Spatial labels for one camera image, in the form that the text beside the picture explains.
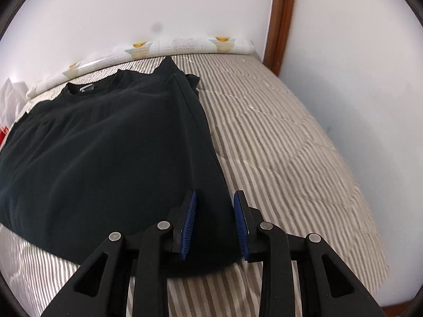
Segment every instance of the white wall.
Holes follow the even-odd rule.
[[[32,87],[117,45],[230,36],[264,54],[272,0],[27,0],[0,41],[0,84]]]
[[[423,28],[404,0],[296,0],[281,79],[325,129],[379,226],[382,305],[423,283]]]

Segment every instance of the red object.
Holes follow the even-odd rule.
[[[3,127],[0,128],[0,145],[3,143],[3,139],[6,137],[7,132],[9,132],[9,128],[8,127]]]

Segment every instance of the striped bedsheet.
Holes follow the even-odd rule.
[[[72,80],[89,83],[117,69],[151,73],[163,57],[116,65]],[[214,148],[231,194],[286,232],[322,235],[370,292],[385,279],[381,241],[371,212],[331,141],[289,89],[251,56],[173,56],[198,89]],[[31,100],[53,99],[65,84]],[[30,316],[41,315],[77,265],[46,253],[0,224],[0,271]],[[172,317],[258,316],[261,264],[240,262],[207,276],[168,281]],[[296,282],[297,316],[301,315]],[[131,281],[127,316],[131,316]]]

